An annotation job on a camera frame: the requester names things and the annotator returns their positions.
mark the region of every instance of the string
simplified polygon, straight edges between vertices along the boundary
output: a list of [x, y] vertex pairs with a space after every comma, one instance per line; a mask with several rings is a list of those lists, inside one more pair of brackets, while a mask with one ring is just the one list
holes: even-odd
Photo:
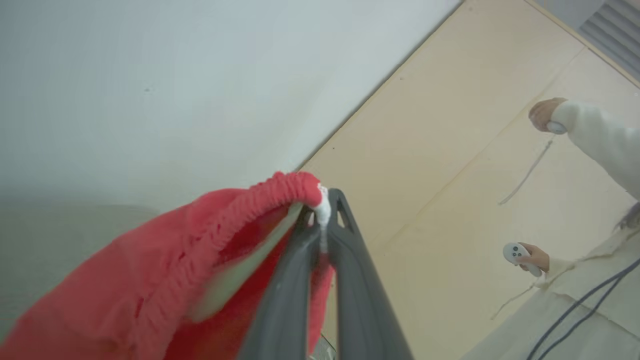
[[524, 185], [524, 183], [527, 181], [527, 179], [529, 178], [529, 176], [531, 175], [531, 173], [533, 172], [533, 170], [538, 166], [538, 163], [540, 162], [540, 160], [542, 160], [542, 157], [547, 153], [547, 151], [549, 150], [549, 148], [551, 147], [551, 144], [554, 143], [554, 138], [556, 136], [551, 136], [551, 140], [549, 140], [549, 142], [547, 143], [547, 146], [545, 147], [544, 150], [542, 150], [542, 152], [540, 153], [540, 155], [538, 155], [538, 158], [536, 159], [536, 161], [533, 163], [533, 165], [531, 165], [531, 168], [529, 168], [529, 171], [527, 172], [527, 175], [525, 175], [524, 179], [522, 179], [522, 181], [520, 182], [520, 184], [518, 184], [518, 186], [516, 186], [515, 189], [513, 189], [513, 191], [504, 198], [504, 200], [500, 201], [498, 203], [498, 205], [505, 205], [507, 203], [507, 201], [511, 200], [511, 198], [516, 195], [516, 193], [520, 190], [520, 188], [522, 187], [522, 185]]

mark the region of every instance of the wooden board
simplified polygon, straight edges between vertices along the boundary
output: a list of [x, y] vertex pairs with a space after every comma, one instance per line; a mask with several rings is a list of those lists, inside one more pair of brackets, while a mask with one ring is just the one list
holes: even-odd
[[[640, 127], [636, 92], [587, 50], [541, 97], [593, 101]], [[505, 243], [534, 243], [575, 259], [610, 236], [634, 203], [566, 136], [557, 136], [521, 190], [499, 206], [550, 137], [535, 131], [521, 114], [372, 253], [416, 358], [458, 359], [527, 298], [490, 320], [532, 281], [504, 260]]]
[[[466, 1], [303, 170], [345, 191], [375, 252], [583, 48], [523, 1]], [[335, 316], [332, 293], [323, 333], [334, 345]], [[415, 339], [416, 330], [407, 331]]]

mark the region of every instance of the red fabric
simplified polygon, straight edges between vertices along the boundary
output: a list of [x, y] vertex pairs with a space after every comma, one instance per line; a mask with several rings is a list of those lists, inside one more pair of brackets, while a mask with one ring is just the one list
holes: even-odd
[[[287, 234], [215, 315], [186, 318], [204, 284], [252, 251], [287, 214], [316, 206], [318, 180], [277, 173], [248, 190], [211, 192], [115, 239], [16, 323], [0, 359], [233, 359], [285, 247]], [[319, 339], [333, 270], [312, 274], [309, 349]]]

